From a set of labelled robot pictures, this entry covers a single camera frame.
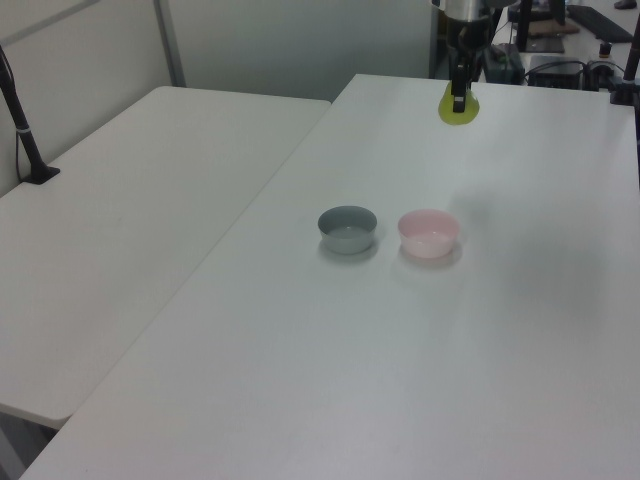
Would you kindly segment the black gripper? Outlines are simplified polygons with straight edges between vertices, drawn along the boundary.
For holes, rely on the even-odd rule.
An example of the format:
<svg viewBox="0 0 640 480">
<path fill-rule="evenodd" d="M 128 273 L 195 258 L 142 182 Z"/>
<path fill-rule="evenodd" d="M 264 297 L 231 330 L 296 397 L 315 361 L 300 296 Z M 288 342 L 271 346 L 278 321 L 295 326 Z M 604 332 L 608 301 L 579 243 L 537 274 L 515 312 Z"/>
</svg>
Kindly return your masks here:
<svg viewBox="0 0 640 480">
<path fill-rule="evenodd" d="M 452 111 L 464 113 L 469 89 L 469 63 L 488 43 L 488 19 L 460 21 L 448 18 L 446 27 L 450 65 L 456 66 L 451 79 Z"/>
</svg>

